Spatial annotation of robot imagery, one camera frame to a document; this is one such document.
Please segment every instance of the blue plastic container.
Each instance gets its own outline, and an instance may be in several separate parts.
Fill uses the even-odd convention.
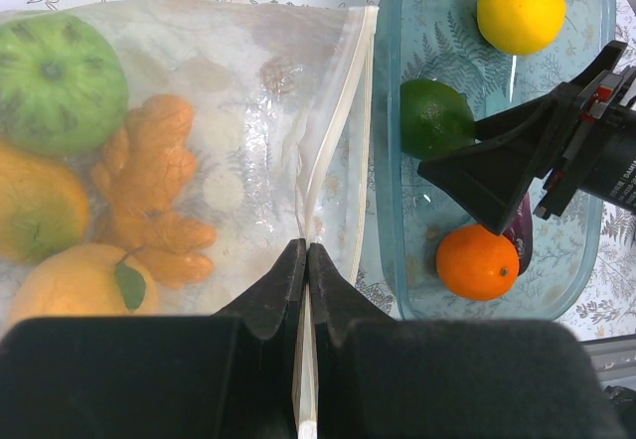
[[[561,218],[534,218],[534,258],[503,297],[472,302],[448,292],[434,252],[450,231],[473,222],[416,174],[399,139],[399,86],[432,78],[462,93],[476,119],[570,80],[613,38],[615,0],[566,0],[567,19],[548,48],[529,57],[496,51],[480,36],[477,0],[382,0],[374,68],[374,163],[383,273],[401,315],[553,320],[580,295],[598,248],[602,202],[578,193]],[[533,206],[541,181],[531,187]]]

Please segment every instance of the produce bag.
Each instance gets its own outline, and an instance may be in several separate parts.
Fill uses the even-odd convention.
[[[198,0],[3,14],[3,325],[214,313],[297,237],[325,237],[353,281],[376,15]],[[343,139],[336,230],[315,208]]]

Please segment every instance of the lemon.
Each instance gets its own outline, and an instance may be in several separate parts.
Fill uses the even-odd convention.
[[[468,103],[450,86],[412,79],[399,88],[401,151],[416,159],[447,154],[475,142]]]
[[[565,21],[565,0],[478,0],[484,38],[510,55],[530,55],[551,44]]]

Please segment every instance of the orange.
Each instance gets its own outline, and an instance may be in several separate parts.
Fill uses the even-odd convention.
[[[0,256],[38,263],[83,241],[88,198],[64,164],[0,140]]]
[[[455,295],[488,301],[511,289],[519,274],[519,257],[510,240],[479,224],[451,232],[435,256],[437,275]]]
[[[115,265],[126,252],[111,245],[78,245],[38,265],[18,290],[9,325],[32,317],[130,315],[114,278]],[[148,269],[133,256],[125,265],[146,283],[143,302],[134,315],[157,312],[157,288]]]

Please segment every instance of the ginger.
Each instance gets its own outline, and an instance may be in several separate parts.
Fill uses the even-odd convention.
[[[215,242],[213,227],[172,211],[197,171],[184,146],[194,111],[185,99],[154,96],[128,118],[102,148],[91,177],[109,204],[97,221],[96,240],[143,262],[160,283],[181,288],[205,280],[214,263],[196,250]]]

